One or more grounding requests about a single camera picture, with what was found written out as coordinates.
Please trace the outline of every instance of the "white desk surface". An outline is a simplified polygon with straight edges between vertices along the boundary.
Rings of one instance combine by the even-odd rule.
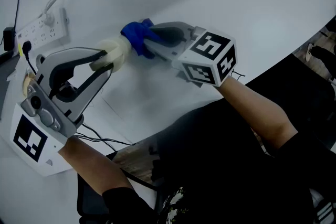
[[[47,1],[20,0],[17,28],[35,18]],[[14,22],[15,2],[0,0],[0,29]],[[236,71],[246,75],[241,78],[244,83],[294,51],[336,14],[336,0],[59,0],[56,5],[64,6],[69,17],[69,41],[62,44],[57,41],[41,49],[46,55],[52,46],[56,50],[93,47],[102,39],[113,38],[125,24],[141,18],[149,17],[154,23],[180,20],[214,27],[234,36],[239,62]],[[19,65],[25,68],[24,61]],[[74,83],[81,81],[86,73],[86,68],[76,70]],[[87,108],[86,123],[106,137],[137,142],[162,130],[192,108],[220,98],[213,88],[198,89],[176,79],[175,74],[176,71],[158,59],[148,61],[132,55]],[[5,139],[13,103],[22,98],[15,90],[19,82],[11,83],[10,87],[12,91],[7,92],[0,122]],[[78,220],[74,171],[43,178],[6,144],[1,142],[0,147],[3,148],[0,216],[6,224]],[[107,154],[108,148],[98,147]]]

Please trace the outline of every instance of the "fiducial marker cube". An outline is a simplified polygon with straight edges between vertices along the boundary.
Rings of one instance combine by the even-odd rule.
[[[237,64],[236,40],[206,30],[178,58],[189,80],[219,87]]]

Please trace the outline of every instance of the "charger plug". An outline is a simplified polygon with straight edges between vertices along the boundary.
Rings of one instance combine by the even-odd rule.
[[[24,56],[26,57],[26,60],[31,68],[31,70],[34,72],[34,74],[36,74],[36,71],[34,69],[34,67],[32,67],[32,64],[30,63],[29,61],[29,52],[31,50],[31,43],[30,41],[26,41],[23,43],[23,46],[22,46],[22,52],[24,54]]]
[[[52,13],[44,13],[42,15],[42,21],[45,25],[52,26],[55,21],[55,17]]]
[[[7,27],[3,33],[4,50],[10,51],[14,49],[15,44],[15,29],[14,27]]]

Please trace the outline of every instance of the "wooden floor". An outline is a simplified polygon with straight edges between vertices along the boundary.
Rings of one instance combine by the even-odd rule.
[[[336,34],[327,31],[326,28],[323,28],[325,34],[330,38],[325,37],[321,33],[316,33],[311,39],[309,39],[305,44],[303,44],[299,49],[293,52],[293,54],[299,58],[305,65],[319,74],[321,77],[326,80],[331,78],[330,73],[325,68],[321,60],[311,57],[309,62],[306,62],[306,53],[308,49],[308,44],[313,43],[317,46],[325,48],[333,53],[333,47],[335,46]],[[147,139],[137,143],[135,146],[128,146],[120,151],[118,151],[114,162],[116,162],[122,169],[128,173],[136,176],[137,178],[153,184],[151,180],[152,169],[153,169],[153,160],[159,159],[157,155],[151,155],[151,151],[156,149],[156,137],[151,136]]]

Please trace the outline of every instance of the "electrical outlet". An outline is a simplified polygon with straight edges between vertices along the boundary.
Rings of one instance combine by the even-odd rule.
[[[64,8],[55,8],[52,11],[54,22],[51,26],[46,25],[42,18],[36,19],[17,33],[17,43],[22,44],[30,41],[32,50],[44,46],[57,39],[68,35],[68,19]]]

